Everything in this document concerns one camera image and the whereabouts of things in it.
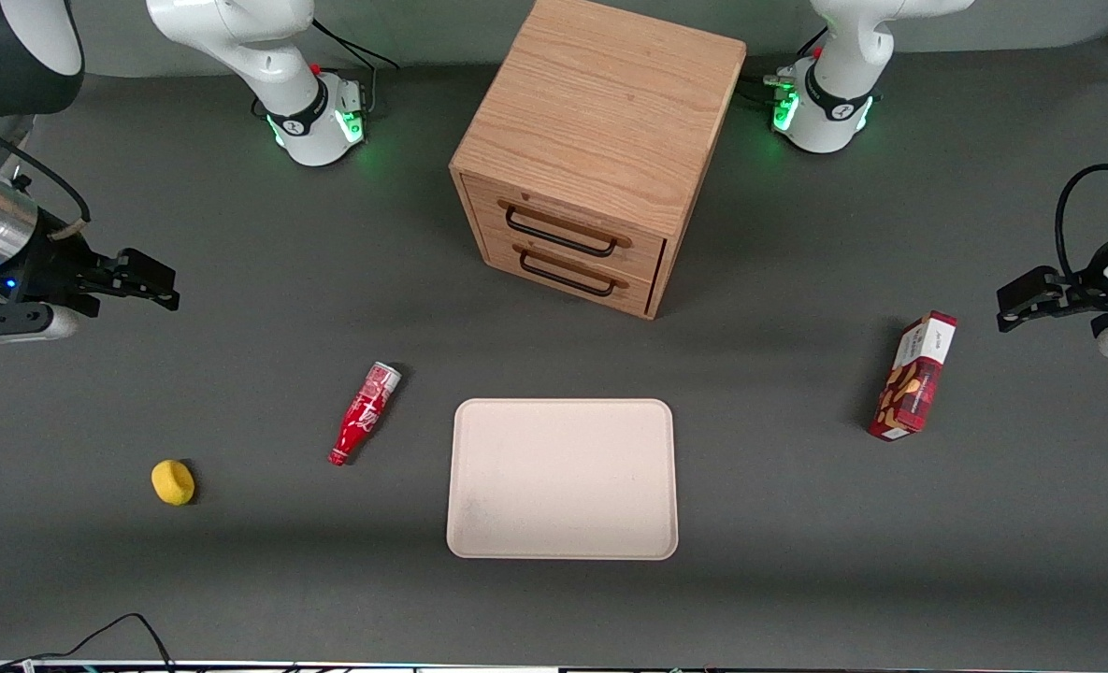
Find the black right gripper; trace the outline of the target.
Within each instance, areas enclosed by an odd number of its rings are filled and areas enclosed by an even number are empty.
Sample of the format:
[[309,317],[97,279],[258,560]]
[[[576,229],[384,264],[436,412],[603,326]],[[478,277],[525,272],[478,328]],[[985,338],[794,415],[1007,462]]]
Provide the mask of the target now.
[[179,309],[176,271],[138,249],[104,257],[76,234],[50,239],[52,225],[40,222],[31,239],[0,264],[0,295],[6,304],[45,302],[96,318],[100,299],[92,294],[151,300],[170,312]]

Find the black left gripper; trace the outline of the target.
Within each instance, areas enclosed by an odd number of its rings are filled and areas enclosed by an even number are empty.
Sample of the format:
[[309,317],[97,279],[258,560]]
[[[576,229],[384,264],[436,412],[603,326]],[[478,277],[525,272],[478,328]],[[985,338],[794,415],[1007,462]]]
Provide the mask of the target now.
[[1059,318],[1083,312],[1108,315],[1108,246],[1100,246],[1081,269],[1073,269],[1068,253],[1061,246],[1061,276],[1051,265],[1037,265],[1007,282],[997,290],[998,332],[1014,332],[1020,324],[1042,318]]

